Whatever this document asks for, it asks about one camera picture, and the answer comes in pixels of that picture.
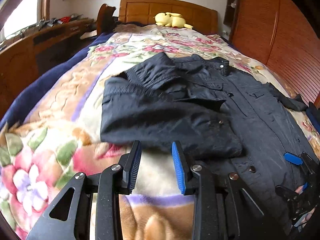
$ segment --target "blanket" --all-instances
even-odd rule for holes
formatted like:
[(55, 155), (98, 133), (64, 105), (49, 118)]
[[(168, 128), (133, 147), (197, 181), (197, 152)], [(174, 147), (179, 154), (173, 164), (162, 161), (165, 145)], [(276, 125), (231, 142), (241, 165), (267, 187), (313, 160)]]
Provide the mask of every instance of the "blanket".
[[(0, 210), (21, 239), (72, 176), (102, 172), (129, 152), (130, 145), (100, 141), (101, 102), (109, 77), (162, 51), (169, 57), (196, 53), (204, 59), (223, 57), (256, 80), (295, 96), (265, 65), (232, 49), (218, 35), (156, 25), (120, 25), (115, 31), (59, 78), (22, 125), (6, 125), (0, 132)], [(320, 157), (320, 136), (306, 114), (288, 111)], [(135, 189), (120, 196), (123, 237), (190, 239), (193, 206), (193, 196), (180, 194), (170, 153), (144, 150)]]

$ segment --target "jacket sleeve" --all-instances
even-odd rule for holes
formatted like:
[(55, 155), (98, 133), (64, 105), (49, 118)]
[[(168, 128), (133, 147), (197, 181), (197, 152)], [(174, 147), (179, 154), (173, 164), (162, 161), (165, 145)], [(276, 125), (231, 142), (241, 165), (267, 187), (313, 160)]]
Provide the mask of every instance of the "jacket sleeve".
[(298, 94), (295, 98), (288, 98), (282, 94), (271, 83), (263, 84), (263, 86), (284, 105), (284, 107), (292, 109), (294, 111), (305, 111), (308, 106), (303, 102), (302, 97)]

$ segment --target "jacket button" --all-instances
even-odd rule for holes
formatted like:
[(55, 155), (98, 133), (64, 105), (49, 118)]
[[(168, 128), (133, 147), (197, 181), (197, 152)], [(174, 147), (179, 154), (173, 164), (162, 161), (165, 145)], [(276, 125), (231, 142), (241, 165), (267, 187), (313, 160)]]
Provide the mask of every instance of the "jacket button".
[(256, 170), (256, 167), (255, 166), (249, 166), (249, 171), (252, 172), (252, 173), (255, 173), (257, 170)]

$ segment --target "yellow plush toy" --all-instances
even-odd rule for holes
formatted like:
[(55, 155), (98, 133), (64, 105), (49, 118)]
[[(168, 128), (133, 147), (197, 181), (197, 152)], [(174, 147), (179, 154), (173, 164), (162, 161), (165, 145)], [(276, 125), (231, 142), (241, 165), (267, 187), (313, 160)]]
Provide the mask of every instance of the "yellow plush toy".
[(174, 28), (188, 28), (192, 29), (193, 26), (186, 24), (186, 20), (178, 13), (158, 13), (155, 16), (156, 25), (174, 27)]

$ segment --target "headboard panel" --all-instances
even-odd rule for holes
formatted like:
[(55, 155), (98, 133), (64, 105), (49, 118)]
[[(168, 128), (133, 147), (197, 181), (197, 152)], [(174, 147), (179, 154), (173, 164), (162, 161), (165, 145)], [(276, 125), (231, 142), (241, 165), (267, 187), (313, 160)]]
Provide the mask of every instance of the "headboard panel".
[(119, 21), (155, 24), (154, 16), (160, 12), (180, 13), (187, 24), (205, 35), (218, 31), (217, 11), (180, 0), (121, 0)]

